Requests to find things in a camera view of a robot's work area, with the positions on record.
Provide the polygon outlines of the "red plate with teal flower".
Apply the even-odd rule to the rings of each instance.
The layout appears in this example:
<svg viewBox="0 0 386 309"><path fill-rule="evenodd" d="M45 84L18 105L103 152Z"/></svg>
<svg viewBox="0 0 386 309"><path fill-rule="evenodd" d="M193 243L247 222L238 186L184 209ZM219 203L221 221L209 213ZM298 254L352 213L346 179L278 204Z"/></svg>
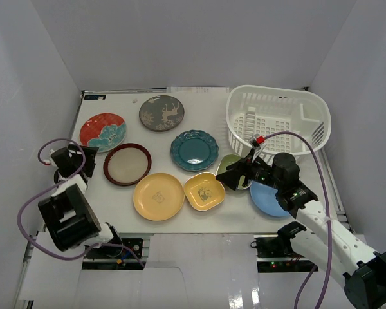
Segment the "red plate with teal flower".
<svg viewBox="0 0 386 309"><path fill-rule="evenodd" d="M86 147L97 147L99 153L108 152L125 139L127 124L114 113L99 113L84 122L79 132L80 143Z"/></svg>

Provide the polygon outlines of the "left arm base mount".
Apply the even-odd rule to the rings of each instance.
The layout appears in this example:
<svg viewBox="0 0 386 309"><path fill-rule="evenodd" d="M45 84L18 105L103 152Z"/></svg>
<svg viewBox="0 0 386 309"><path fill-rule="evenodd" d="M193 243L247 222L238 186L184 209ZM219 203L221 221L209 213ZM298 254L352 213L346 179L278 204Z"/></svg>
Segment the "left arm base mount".
<svg viewBox="0 0 386 309"><path fill-rule="evenodd" d="M122 244L134 252L142 261L142 265L124 248L102 247L93 249L85 256L82 270L143 270L147 260L143 252L145 240L143 238L122 238Z"/></svg>

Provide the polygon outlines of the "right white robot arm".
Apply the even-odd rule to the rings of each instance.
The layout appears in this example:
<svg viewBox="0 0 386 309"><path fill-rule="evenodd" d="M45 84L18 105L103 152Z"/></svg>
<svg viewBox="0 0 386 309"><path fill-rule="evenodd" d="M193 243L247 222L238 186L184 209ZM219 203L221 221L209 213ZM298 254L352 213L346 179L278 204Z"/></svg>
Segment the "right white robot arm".
<svg viewBox="0 0 386 309"><path fill-rule="evenodd" d="M236 190L240 180L276 189L276 199L295 222L278 231L279 252L308 258L333 278L355 308L386 304L386 252L379 253L326 214L317 195L299 178L299 166L288 153L274 156L268 165L252 155L229 165L216 178Z"/></svg>

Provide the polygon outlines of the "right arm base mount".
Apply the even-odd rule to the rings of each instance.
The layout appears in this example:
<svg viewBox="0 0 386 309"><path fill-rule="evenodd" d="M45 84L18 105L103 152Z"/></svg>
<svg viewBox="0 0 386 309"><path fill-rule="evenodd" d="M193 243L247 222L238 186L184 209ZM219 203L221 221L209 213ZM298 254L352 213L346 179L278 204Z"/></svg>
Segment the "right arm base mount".
<svg viewBox="0 0 386 309"><path fill-rule="evenodd" d="M279 244L277 235L255 237L250 247L256 250L259 274L309 272L315 265Z"/></svg>

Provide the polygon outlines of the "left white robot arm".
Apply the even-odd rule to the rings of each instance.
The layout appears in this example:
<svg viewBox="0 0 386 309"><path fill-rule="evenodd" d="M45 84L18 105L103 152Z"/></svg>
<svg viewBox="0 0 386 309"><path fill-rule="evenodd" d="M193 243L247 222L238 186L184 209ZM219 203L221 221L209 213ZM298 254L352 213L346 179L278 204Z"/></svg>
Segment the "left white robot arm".
<svg viewBox="0 0 386 309"><path fill-rule="evenodd" d="M57 168L54 177L57 189L41 200L38 208L60 251L101 243L103 252L115 257L122 252L123 241L112 225L99 222L85 197L98 150L86 146L79 149L74 144L51 150L47 163Z"/></svg>

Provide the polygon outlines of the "grey plate with deer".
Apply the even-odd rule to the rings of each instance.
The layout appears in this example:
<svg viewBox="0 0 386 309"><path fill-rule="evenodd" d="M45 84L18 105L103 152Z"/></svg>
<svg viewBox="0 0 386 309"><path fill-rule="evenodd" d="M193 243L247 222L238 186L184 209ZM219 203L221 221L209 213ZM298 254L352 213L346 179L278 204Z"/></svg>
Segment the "grey plate with deer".
<svg viewBox="0 0 386 309"><path fill-rule="evenodd" d="M146 100L139 110L141 123L154 132L165 132L178 126L185 116L180 100L169 95L157 95Z"/></svg>

